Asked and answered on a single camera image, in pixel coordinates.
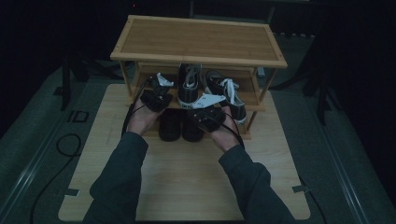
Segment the wooden shelf top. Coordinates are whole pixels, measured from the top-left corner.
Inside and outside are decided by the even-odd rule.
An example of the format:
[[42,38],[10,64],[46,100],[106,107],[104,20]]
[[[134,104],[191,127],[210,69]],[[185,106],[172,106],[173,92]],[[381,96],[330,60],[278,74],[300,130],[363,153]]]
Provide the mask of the wooden shelf top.
[[286,68],[268,24],[129,16],[112,60]]

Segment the person's left hand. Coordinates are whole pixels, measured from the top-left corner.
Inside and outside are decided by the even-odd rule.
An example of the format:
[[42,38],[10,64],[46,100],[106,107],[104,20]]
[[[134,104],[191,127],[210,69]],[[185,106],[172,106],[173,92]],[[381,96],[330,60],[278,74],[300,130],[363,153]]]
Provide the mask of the person's left hand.
[[163,111],[158,113],[153,112],[150,109],[148,109],[142,103],[142,101],[140,101],[140,99],[137,100],[136,104],[134,105],[134,113],[129,119],[126,132],[133,132],[139,135],[143,135],[146,131],[148,131],[152,127],[155,120],[161,115],[162,112]]

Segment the person's right hand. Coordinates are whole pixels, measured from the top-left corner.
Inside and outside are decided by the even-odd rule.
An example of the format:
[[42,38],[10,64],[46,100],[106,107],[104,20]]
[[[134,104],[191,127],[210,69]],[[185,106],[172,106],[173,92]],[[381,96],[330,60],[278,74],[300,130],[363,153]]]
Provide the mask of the person's right hand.
[[[222,111],[228,115],[226,115],[226,119],[223,124],[232,129],[237,133],[237,127],[235,126],[235,122],[231,118],[231,110],[230,107],[224,106],[221,108]],[[220,148],[223,152],[226,152],[228,149],[239,145],[238,140],[235,135],[233,135],[229,130],[220,126],[220,128],[212,133],[210,133],[210,137],[215,142],[216,146]]]

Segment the shoe lace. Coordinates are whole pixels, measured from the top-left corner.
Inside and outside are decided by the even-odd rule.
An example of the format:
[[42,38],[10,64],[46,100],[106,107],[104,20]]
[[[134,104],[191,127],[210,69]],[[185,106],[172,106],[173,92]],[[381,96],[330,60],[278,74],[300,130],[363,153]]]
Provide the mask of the shoe lace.
[[186,72],[187,75],[184,84],[187,88],[192,88],[195,84],[195,75],[199,73],[199,67],[194,64],[190,64],[186,66]]
[[232,105],[235,105],[235,85],[236,84],[233,83],[231,78],[224,78],[224,80],[220,82],[220,86],[225,87],[227,91],[227,97],[230,98],[230,103]]

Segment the wooden platform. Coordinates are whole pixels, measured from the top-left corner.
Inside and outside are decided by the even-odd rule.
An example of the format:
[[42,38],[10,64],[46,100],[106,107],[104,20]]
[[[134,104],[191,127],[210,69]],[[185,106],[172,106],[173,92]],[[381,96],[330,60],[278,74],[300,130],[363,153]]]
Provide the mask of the wooden platform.
[[[65,195],[61,220],[81,221],[87,212],[92,202],[89,189],[120,141],[127,92],[124,84],[108,86],[69,186],[79,190],[78,196]],[[257,114],[252,139],[245,141],[247,152],[268,168],[272,188],[294,217],[307,219],[310,211],[304,193],[292,190],[301,184],[270,92],[264,102],[266,111]],[[222,152],[211,139],[199,143],[182,138],[170,143],[158,137],[145,139],[149,149],[142,168],[137,220],[242,219],[231,184],[218,163]]]

